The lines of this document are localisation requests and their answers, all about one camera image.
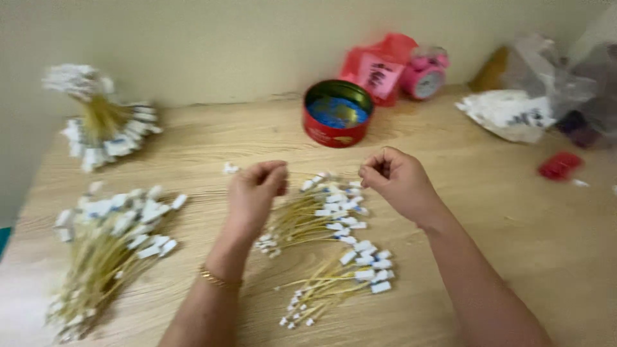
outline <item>alarm clock face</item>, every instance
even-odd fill
[[[439,90],[442,84],[444,84],[444,79],[441,72],[431,71],[418,80],[413,89],[413,95],[417,99],[428,99]]]

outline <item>wooden tabletop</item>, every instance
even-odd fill
[[[45,155],[0,264],[0,345],[47,346],[50,292],[63,279],[67,247],[51,230],[89,182],[125,192],[161,184],[190,200],[171,234],[181,248],[128,287],[103,323],[74,346],[154,346],[195,278],[226,212],[223,164],[282,159],[290,170],[354,173],[381,146],[424,164],[438,193],[488,260],[560,346],[617,346],[617,196],[615,164],[605,151],[573,148],[557,133],[535,146],[491,135],[454,108],[465,92],[451,88],[422,104],[399,101],[376,111],[358,145],[331,149],[302,131],[299,100],[186,107],[164,113],[165,132],[144,148],[85,174],[57,135]],[[583,188],[536,174],[558,150],[582,156]],[[291,177],[298,186],[302,177]],[[390,249],[398,279],[380,295],[356,296],[313,327],[278,326],[292,289],[274,286],[312,273],[338,245],[286,250],[272,260],[251,254],[242,290],[239,340],[244,346],[462,346],[452,307],[426,237],[367,191],[370,229],[360,238]]]

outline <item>hand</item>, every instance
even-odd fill
[[[287,162],[259,162],[238,172],[228,187],[229,214],[223,233],[253,242],[268,219],[272,201],[287,192]]]
[[[375,190],[422,229],[439,229],[445,220],[453,219],[420,161],[396,148],[381,148],[360,166],[358,174],[363,187]]]

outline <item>pink alarm clock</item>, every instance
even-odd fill
[[[400,87],[416,100],[429,99],[444,85],[448,66],[445,49],[418,47],[400,76]]]

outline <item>red tin can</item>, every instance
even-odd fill
[[[333,128],[318,122],[309,113],[308,106],[323,98],[344,98],[360,106],[368,118],[349,128]],[[368,124],[373,116],[373,101],[362,87],[342,80],[327,80],[317,83],[304,95],[304,131],[309,137],[327,147],[343,148],[353,146],[366,135]]]

